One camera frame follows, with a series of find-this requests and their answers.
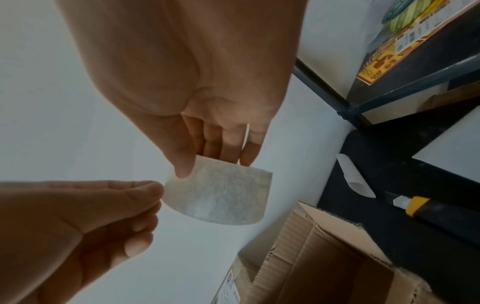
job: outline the wall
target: wall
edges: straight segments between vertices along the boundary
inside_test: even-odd
[[[0,29],[0,180],[164,181],[164,157],[95,91],[50,0],[3,0]],[[73,303],[209,303],[243,246],[316,204],[350,129],[293,77],[254,164],[273,172],[265,219],[223,227],[165,207],[152,248]],[[275,234],[247,254],[261,261]]]

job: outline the open cardboard box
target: open cardboard box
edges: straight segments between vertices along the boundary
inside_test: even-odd
[[[440,304],[428,284],[395,268],[360,226],[300,203],[283,226],[248,304]]]

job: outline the pinky finger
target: pinky finger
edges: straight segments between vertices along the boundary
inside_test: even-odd
[[[255,161],[260,153],[268,129],[269,124],[250,125],[248,137],[240,156],[240,165],[248,167]]]

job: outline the translucent sheet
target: translucent sheet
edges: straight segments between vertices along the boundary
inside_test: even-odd
[[[170,170],[162,201],[202,221],[250,225],[263,219],[271,183],[271,172],[197,156],[188,178]]]

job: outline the palm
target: palm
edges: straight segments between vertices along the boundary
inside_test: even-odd
[[[177,174],[195,153],[254,161],[285,97],[306,0],[58,1],[97,87]]]

